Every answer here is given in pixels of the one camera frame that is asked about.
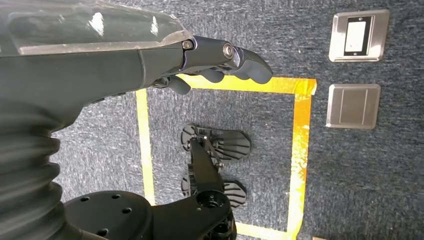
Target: transparent plastic cover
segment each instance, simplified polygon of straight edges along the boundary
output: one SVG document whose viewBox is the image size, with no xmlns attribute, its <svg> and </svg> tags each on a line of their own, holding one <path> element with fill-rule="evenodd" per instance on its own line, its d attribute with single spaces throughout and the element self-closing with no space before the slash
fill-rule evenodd
<svg viewBox="0 0 424 240">
<path fill-rule="evenodd" d="M 157 48 L 192 38 L 173 16 L 98 0 L 0 0 L 0 57 Z"/>
</svg>

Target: yellow tape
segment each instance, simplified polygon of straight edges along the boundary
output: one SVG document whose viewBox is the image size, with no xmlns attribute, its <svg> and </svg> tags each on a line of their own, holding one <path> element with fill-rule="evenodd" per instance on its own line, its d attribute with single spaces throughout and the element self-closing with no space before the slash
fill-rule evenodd
<svg viewBox="0 0 424 240">
<path fill-rule="evenodd" d="M 277 94 L 314 95 L 317 81 L 308 78 L 273 77 L 268 83 L 259 84 L 253 80 L 241 80 L 236 76 L 226 75 L 218 83 L 212 83 L 203 76 L 178 75 L 194 89 L 233 90 L 248 92 L 263 92 Z"/>
<path fill-rule="evenodd" d="M 288 200 L 288 239 L 296 239 L 302 226 L 305 204 L 306 169 L 308 165 L 310 95 L 294 96 L 293 143 L 291 147 L 291 176 Z"/>
<path fill-rule="evenodd" d="M 140 136 L 141 169 L 143 173 L 144 197 L 154 206 L 155 188 L 153 185 L 152 153 L 150 146 L 149 107 L 146 89 L 135 92 L 137 100 L 138 132 Z"/>
<path fill-rule="evenodd" d="M 264 240 L 265 239 L 279 240 L 279 239 L 287 238 L 287 233 L 284 231 L 278 231 L 278 230 L 274 230 L 270 228 L 248 225 L 241 222 L 236 222 L 235 226 L 237 227 L 237 234 L 241 234 L 245 236 L 260 238 Z"/>
</svg>

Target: stainless steel plate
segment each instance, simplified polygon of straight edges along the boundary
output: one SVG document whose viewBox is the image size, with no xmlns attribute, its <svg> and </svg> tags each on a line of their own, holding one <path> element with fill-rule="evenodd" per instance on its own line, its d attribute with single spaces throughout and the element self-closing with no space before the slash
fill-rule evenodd
<svg viewBox="0 0 424 240">
<path fill-rule="evenodd" d="M 377 84 L 333 84 L 329 88 L 326 126 L 373 129 L 379 110 Z"/>
<path fill-rule="evenodd" d="M 390 12 L 386 9 L 334 15 L 329 59 L 332 62 L 375 62 L 383 57 Z"/>
</svg>

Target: yellow square outline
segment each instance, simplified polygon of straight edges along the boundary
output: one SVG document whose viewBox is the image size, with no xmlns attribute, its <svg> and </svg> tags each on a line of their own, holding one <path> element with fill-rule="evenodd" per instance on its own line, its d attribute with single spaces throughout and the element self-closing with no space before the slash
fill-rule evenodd
<svg viewBox="0 0 424 240">
<path fill-rule="evenodd" d="M 304 215 L 311 104 L 312 95 L 315 94 L 317 89 L 317 81 L 308 78 L 273 77 L 266 84 L 257 84 L 252 80 L 241 80 L 235 76 L 225 76 L 221 82 L 211 83 L 202 76 L 180 75 L 179 77 L 184 79 L 193 89 L 294 94 L 287 232 L 241 222 L 237 222 L 236 226 L 237 233 L 240 235 L 270 240 L 296 239 Z M 146 89 L 136 92 L 136 101 L 144 197 L 154 206 L 156 203 Z"/>
</svg>

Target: white label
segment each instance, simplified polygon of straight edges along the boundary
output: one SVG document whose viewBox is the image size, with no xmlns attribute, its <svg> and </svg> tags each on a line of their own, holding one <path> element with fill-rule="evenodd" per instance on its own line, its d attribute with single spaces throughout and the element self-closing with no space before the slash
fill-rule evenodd
<svg viewBox="0 0 424 240">
<path fill-rule="evenodd" d="M 365 21 L 349 22 L 347 26 L 345 52 L 362 52 L 364 43 Z"/>
</svg>

